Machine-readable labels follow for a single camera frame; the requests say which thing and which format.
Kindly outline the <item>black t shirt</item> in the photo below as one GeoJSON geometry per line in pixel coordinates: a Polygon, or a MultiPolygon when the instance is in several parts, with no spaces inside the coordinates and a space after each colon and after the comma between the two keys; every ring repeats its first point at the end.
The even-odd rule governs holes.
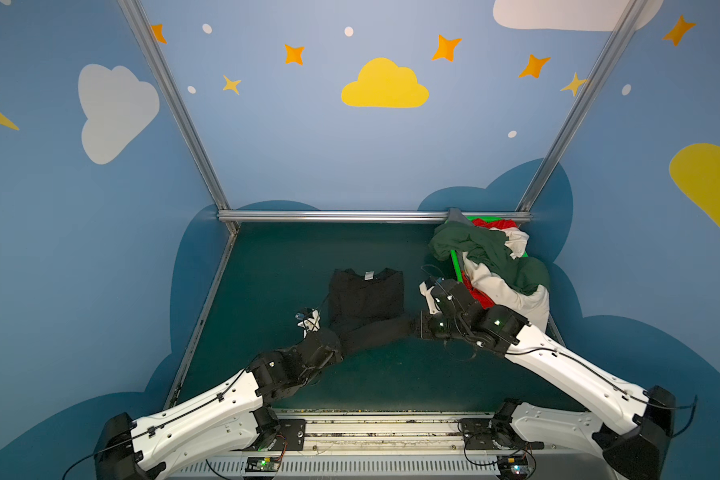
{"type": "Polygon", "coordinates": [[[336,270],[328,292],[329,329],[342,356],[376,349],[414,334],[414,318],[405,311],[404,273],[386,268],[363,275],[336,270]]]}

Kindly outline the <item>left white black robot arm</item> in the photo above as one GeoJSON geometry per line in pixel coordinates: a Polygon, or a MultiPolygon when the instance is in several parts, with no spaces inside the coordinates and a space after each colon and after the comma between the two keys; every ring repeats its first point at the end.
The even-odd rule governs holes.
{"type": "Polygon", "coordinates": [[[257,355],[231,378],[170,409],[137,419],[119,414],[100,435],[96,477],[166,479],[224,451],[269,446],[280,430],[271,405],[342,360],[333,331],[311,331],[300,343],[257,355]]]}

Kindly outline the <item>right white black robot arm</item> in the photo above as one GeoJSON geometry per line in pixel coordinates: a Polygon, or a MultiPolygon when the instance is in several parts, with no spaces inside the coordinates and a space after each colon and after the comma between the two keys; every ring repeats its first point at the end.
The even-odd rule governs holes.
{"type": "Polygon", "coordinates": [[[463,340],[535,373],[584,408],[576,413],[508,399],[485,434],[495,446],[561,446],[604,460],[622,479],[660,477],[678,408],[671,392],[606,372],[518,312],[502,305],[484,308],[458,281],[428,279],[419,291],[427,303],[423,338],[463,340]]]}

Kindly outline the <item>white t shirt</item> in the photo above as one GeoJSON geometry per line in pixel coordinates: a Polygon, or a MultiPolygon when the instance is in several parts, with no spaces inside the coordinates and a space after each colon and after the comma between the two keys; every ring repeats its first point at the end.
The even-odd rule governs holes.
{"type": "MultiPolygon", "coordinates": [[[[510,249],[512,259],[526,258],[526,247],[529,235],[517,228],[502,231],[506,236],[505,245],[510,249]]],[[[499,274],[492,272],[486,265],[469,260],[462,254],[462,268],[466,268],[473,287],[488,295],[495,305],[506,306],[525,316],[533,325],[545,331],[550,315],[550,299],[548,288],[544,285],[533,287],[533,292],[526,294],[519,288],[512,287],[499,274]]]]}

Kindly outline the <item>red t shirt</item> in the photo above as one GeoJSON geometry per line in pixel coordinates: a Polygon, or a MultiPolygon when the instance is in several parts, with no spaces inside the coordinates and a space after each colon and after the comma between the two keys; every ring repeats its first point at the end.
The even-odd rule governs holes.
{"type": "MultiPolygon", "coordinates": [[[[518,225],[513,220],[506,220],[499,217],[469,217],[469,220],[478,227],[481,228],[487,228],[487,229],[498,229],[498,230],[507,230],[510,228],[517,228],[518,225]]],[[[466,268],[463,267],[461,269],[462,273],[462,280],[465,284],[467,290],[470,292],[472,297],[477,300],[480,305],[483,308],[490,308],[495,305],[493,300],[486,295],[485,293],[481,292],[477,288],[473,287],[471,284],[471,281],[469,277],[466,274],[466,268]]]]}

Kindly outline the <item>bright green plastic basket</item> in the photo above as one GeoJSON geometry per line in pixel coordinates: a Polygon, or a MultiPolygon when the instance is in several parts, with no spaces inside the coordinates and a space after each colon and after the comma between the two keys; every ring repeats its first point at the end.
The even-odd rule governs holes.
{"type": "MultiPolygon", "coordinates": [[[[500,216],[466,215],[465,218],[475,225],[477,225],[477,224],[486,225],[486,224],[492,224],[492,223],[497,222],[498,223],[497,228],[500,230],[518,226],[518,222],[516,220],[503,218],[500,216]]],[[[459,258],[459,255],[456,253],[455,250],[452,250],[450,255],[451,255],[451,260],[452,260],[454,272],[456,275],[456,279],[459,282],[462,282],[463,281],[463,271],[462,271],[462,265],[461,265],[461,260],[459,258]]]]}

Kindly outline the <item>grey t shirt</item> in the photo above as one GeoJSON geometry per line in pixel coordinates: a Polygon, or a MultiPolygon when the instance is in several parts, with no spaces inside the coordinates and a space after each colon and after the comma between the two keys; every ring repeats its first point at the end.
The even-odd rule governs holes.
{"type": "Polygon", "coordinates": [[[446,223],[471,225],[472,222],[458,208],[450,208],[447,212],[446,223]]]}

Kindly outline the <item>left green circuit board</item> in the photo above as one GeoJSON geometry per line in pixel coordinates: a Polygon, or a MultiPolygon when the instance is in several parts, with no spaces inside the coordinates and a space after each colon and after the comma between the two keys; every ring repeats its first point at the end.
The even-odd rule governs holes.
{"type": "Polygon", "coordinates": [[[244,472],[246,474],[270,474],[279,472],[281,460],[275,457],[248,457],[244,472]]]}

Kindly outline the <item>right green circuit board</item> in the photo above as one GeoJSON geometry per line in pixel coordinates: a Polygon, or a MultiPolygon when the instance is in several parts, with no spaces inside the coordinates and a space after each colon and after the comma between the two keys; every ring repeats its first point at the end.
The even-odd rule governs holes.
{"type": "Polygon", "coordinates": [[[498,479],[524,480],[531,473],[532,468],[524,456],[501,456],[497,458],[498,479]]]}

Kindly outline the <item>right side floor rail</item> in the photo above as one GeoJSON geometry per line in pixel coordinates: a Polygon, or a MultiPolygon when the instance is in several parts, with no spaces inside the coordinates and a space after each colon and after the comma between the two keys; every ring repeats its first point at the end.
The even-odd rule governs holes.
{"type": "Polygon", "coordinates": [[[549,315],[546,327],[546,334],[562,346],[566,346],[563,336],[552,315],[549,315]]]}

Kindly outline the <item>front aluminium rail bed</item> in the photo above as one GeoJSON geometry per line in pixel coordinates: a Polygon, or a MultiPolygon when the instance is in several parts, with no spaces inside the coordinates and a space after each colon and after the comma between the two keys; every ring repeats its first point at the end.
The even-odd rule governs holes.
{"type": "Polygon", "coordinates": [[[543,450],[467,450],[462,418],[489,413],[274,412],[307,422],[302,451],[229,450],[189,465],[166,479],[498,479],[501,456],[524,456],[526,479],[618,479],[604,460],[561,446],[543,450]],[[246,474],[248,457],[281,460],[278,473],[246,474]]]}

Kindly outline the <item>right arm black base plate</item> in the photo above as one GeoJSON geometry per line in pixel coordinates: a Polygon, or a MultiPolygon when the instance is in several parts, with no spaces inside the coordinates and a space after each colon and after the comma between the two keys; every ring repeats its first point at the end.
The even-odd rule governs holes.
{"type": "Polygon", "coordinates": [[[462,418],[458,429],[467,450],[543,450],[543,442],[523,440],[508,420],[462,418]]]}

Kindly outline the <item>right rear aluminium post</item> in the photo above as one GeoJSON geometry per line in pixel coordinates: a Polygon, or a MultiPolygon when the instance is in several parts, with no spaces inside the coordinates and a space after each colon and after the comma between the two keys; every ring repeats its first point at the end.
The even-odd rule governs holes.
{"type": "Polygon", "coordinates": [[[530,215],[533,206],[583,124],[590,108],[594,105],[602,87],[626,50],[634,33],[638,30],[638,21],[648,3],[648,0],[631,0],[627,2],[589,73],[588,81],[583,86],[580,94],[576,96],[550,149],[543,157],[521,196],[515,209],[516,213],[524,216],[530,215]]]}

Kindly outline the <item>aluminium post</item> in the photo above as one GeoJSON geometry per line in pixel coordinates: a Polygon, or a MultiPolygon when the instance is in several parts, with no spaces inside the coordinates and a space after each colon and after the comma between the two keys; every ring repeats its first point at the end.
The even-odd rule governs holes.
{"type": "Polygon", "coordinates": [[[117,3],[155,77],[216,208],[218,210],[228,210],[229,202],[218,175],[191,120],[159,42],[151,29],[151,24],[142,3],[136,0],[118,0],[117,3]]]}
{"type": "Polygon", "coordinates": [[[550,149],[543,157],[521,196],[515,209],[516,213],[524,216],[530,215],[533,206],[583,124],[590,108],[594,105],[602,87],[626,50],[634,33],[638,30],[638,21],[648,3],[648,0],[631,0],[627,2],[589,73],[588,81],[583,86],[580,94],[576,96],[550,149]]]}

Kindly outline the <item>left rear aluminium post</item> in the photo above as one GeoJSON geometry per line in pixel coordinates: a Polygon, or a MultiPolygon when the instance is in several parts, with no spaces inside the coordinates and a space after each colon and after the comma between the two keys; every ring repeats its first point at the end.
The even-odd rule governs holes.
{"type": "Polygon", "coordinates": [[[118,0],[117,3],[155,77],[216,208],[218,210],[228,210],[229,202],[218,175],[191,120],[159,42],[151,29],[151,24],[142,3],[136,0],[118,0]]]}

